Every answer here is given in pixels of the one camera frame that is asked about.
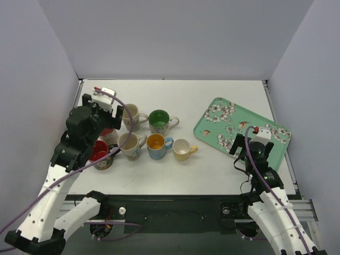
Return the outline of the pink patterned mug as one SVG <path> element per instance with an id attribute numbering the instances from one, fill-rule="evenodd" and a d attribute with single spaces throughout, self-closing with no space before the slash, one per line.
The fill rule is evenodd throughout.
<path id="1" fill-rule="evenodd" d="M 99 139 L 105 142 L 108 146 L 117 144 L 118 138 L 119 136 L 114 129 L 104 129 L 99 136 Z"/>

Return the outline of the blue butterfly mug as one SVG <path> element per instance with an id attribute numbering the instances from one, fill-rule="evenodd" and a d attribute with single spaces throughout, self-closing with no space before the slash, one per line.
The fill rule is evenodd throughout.
<path id="1" fill-rule="evenodd" d="M 165 138 L 163 135 L 155 133 L 147 138 L 148 154 L 153 160 L 160 160 L 165 157 L 166 150 L 172 148 L 173 138 Z"/>

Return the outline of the black mug with red interior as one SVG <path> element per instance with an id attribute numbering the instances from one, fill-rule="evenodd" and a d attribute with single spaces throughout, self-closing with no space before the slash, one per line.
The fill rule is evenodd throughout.
<path id="1" fill-rule="evenodd" d="M 110 151 L 114 148 L 117 148 L 118 144 L 107 145 L 106 142 L 97 140 L 93 149 L 92 149 L 92 156 L 89 158 L 89 161 L 95 162 L 101 158 L 104 158 L 102 161 L 99 161 L 94 165 L 94 168 L 97 170 L 106 170 L 112 166 L 113 160 L 115 155 L 117 155 L 120 150 L 114 152 L 111 156 L 108 156 Z"/>

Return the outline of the yellow mug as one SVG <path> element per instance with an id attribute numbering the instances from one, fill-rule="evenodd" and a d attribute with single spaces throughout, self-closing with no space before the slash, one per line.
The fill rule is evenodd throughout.
<path id="1" fill-rule="evenodd" d="M 178 161 L 185 161 L 188 157 L 198 151 L 198 146 L 192 146 L 185 139 L 177 139 L 174 141 L 173 146 L 173 155 Z"/>

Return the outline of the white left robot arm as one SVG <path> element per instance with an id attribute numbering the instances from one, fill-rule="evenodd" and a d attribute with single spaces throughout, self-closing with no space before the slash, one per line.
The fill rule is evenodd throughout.
<path id="1" fill-rule="evenodd" d="M 114 90 L 94 88 L 92 95 L 82 95 L 81 106 L 70 111 L 66 131 L 54 149 L 39 195 L 1 229 L 11 250 L 61 254 L 68 238 L 87 220 L 108 215 L 108 197 L 91 191 L 63 217 L 57 216 L 75 180 L 91 166 L 88 161 L 100 134 L 104 129 L 121 128 L 126 105 L 120 103 L 113 116 L 112 105 L 116 100 Z"/>

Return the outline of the cream mug with sea print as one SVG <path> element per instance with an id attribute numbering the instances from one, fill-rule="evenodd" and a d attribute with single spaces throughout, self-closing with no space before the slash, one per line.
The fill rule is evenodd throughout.
<path id="1" fill-rule="evenodd" d="M 129 161 L 135 161 L 139 159 L 141 155 L 141 148 L 145 145 L 147 141 L 147 135 L 136 135 L 135 133 L 123 133 L 118 141 L 117 144 L 120 146 L 120 150 L 123 155 Z"/>

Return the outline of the beige mug with red print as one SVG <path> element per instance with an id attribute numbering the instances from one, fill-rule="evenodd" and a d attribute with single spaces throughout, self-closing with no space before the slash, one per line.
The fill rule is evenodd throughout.
<path id="1" fill-rule="evenodd" d="M 126 104 L 126 106 L 131 113 L 132 121 L 126 109 L 123 111 L 122 121 L 128 131 L 132 129 L 132 132 L 136 132 L 140 128 L 140 124 L 148 122 L 149 117 L 144 113 L 140 113 L 135 104 Z"/>

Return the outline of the cream cat cartoon mug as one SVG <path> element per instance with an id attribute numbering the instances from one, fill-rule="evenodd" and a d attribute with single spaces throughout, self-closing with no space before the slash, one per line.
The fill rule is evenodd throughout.
<path id="1" fill-rule="evenodd" d="M 149 129 L 151 134 L 167 136 L 171 128 L 176 127 L 180 120 L 176 116 L 170 116 L 168 112 L 157 109 L 149 114 Z"/>

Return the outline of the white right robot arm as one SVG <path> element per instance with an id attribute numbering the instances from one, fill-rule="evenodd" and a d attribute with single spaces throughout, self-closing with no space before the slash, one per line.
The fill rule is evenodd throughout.
<path id="1" fill-rule="evenodd" d="M 262 230 L 276 254 L 326 254 L 309 238 L 293 210 L 284 183 L 267 161 L 274 146 L 270 132 L 261 129 L 253 138 L 237 134 L 229 154 L 241 149 L 238 160 L 245 163 L 244 172 L 251 190 L 241 195 L 238 213 L 252 218 Z"/>

